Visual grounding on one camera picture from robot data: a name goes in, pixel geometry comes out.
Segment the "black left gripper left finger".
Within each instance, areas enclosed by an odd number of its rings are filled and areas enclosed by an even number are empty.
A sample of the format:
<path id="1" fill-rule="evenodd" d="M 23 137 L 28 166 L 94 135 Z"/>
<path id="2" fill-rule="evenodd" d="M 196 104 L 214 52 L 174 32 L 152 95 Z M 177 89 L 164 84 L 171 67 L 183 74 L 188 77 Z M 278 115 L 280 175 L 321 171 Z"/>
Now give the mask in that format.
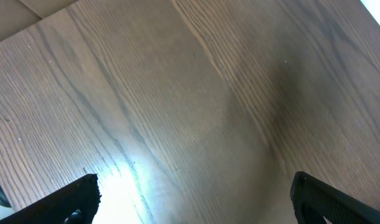
<path id="1" fill-rule="evenodd" d="M 0 220 L 0 224 L 92 224 L 101 200 L 98 176 L 86 174 Z"/>

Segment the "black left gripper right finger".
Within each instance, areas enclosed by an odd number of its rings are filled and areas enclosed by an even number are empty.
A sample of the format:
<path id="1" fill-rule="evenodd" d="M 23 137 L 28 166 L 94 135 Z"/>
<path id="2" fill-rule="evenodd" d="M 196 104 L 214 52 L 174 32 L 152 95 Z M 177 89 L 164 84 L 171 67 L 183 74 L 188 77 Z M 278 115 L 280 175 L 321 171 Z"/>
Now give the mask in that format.
<path id="1" fill-rule="evenodd" d="M 303 171 L 294 175 L 290 199 L 299 224 L 380 224 L 380 211 Z"/>

